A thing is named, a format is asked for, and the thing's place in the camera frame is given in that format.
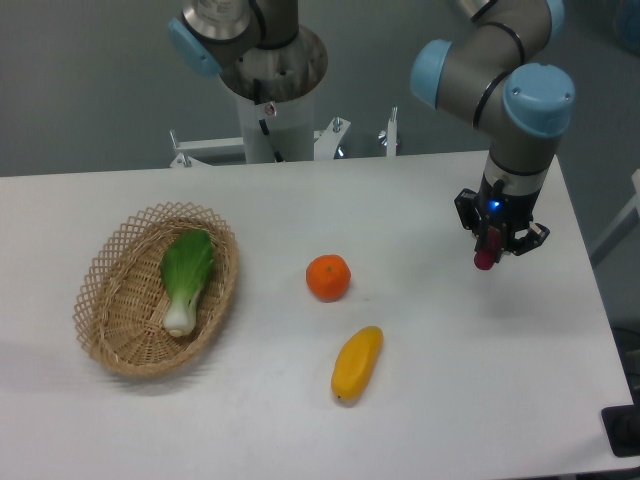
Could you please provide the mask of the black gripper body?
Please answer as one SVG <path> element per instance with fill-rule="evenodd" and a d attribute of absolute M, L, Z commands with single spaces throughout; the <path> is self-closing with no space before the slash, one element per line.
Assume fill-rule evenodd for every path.
<path fill-rule="evenodd" d="M 515 236 L 525 235 L 530 222 L 535 222 L 533 210 L 542 189 L 542 176 L 531 178 L 500 171 L 498 174 L 486 170 L 477 192 L 477 209 L 480 225 L 476 245 L 480 243 L 489 227 L 501 232 L 502 246 Z"/>

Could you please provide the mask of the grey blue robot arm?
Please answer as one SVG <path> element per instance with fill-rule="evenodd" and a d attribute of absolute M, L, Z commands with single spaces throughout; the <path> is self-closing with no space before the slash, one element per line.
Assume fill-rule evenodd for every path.
<path fill-rule="evenodd" d="M 465 42 L 427 43 L 410 72 L 411 92 L 489 136 L 481 185 L 455 199 L 487 270 L 547 239 L 533 209 L 575 99 L 571 78 L 534 62 L 564 21 L 559 1 L 465 1 L 475 26 Z M 302 26 L 294 1 L 187 1 L 169 38 L 197 74 L 219 78 L 235 97 L 250 163 L 330 159 L 342 124 L 323 136 L 312 125 L 314 91 L 327 51 Z"/>

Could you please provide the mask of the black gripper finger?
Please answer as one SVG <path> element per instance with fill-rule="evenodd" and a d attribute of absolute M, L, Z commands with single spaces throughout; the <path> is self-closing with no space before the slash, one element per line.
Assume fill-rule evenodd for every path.
<path fill-rule="evenodd" d="M 550 230 L 537 222 L 530 222 L 526 233 L 520 238 L 513 236 L 507 240 L 505 251 L 515 256 L 524 255 L 540 247 L 548 238 Z"/>
<path fill-rule="evenodd" d="M 477 209 L 477 193 L 464 188 L 454 199 L 462 227 L 476 235 L 480 225 L 480 214 Z"/>

